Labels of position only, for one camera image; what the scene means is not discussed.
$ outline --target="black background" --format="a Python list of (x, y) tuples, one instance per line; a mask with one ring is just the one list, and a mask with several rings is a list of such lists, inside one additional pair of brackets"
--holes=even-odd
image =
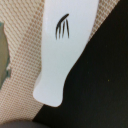
[(70, 71), (62, 105), (44, 105), (34, 121), (52, 128), (128, 128), (128, 0), (120, 0)]

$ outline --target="beige fabric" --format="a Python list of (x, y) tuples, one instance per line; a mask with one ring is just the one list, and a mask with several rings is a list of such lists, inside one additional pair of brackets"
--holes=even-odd
[[(119, 0), (100, 0), (92, 35)], [(43, 0), (0, 0), (0, 21), (5, 23), (12, 77), (0, 92), (0, 124), (16, 119), (32, 120), (43, 104), (32, 96), (41, 70)]]

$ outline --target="black marking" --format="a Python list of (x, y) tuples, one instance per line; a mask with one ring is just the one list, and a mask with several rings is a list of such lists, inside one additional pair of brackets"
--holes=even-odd
[[(56, 26), (56, 39), (57, 39), (57, 32), (59, 29), (59, 38), (60, 38), (60, 34), (61, 34), (61, 23), (69, 16), (69, 14), (64, 15), (58, 22), (57, 26)], [(68, 26), (68, 21), (66, 19), (67, 22), (67, 31), (68, 31), (68, 37), (69, 37), (69, 26)], [(64, 36), (64, 29), (65, 29), (65, 22), (63, 23), (63, 34), (62, 37)]]
[(69, 26), (68, 26), (68, 20), (66, 20), (66, 24), (67, 24), (67, 31), (68, 31), (68, 38), (69, 38)]
[(63, 35), (62, 35), (62, 37), (64, 36), (64, 29), (65, 29), (65, 22), (63, 23)]

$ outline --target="gray surface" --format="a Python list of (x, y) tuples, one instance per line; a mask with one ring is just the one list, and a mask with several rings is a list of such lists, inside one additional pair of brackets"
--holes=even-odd
[(11, 122), (1, 125), (0, 128), (49, 128), (49, 127), (29, 121), (17, 121), (17, 122)]

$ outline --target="white plastic object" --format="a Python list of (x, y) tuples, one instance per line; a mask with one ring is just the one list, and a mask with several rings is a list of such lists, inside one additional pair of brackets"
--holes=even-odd
[(57, 107), (63, 100), (65, 79), (83, 52), (91, 33), (99, 0), (45, 0), (42, 71), (34, 98)]

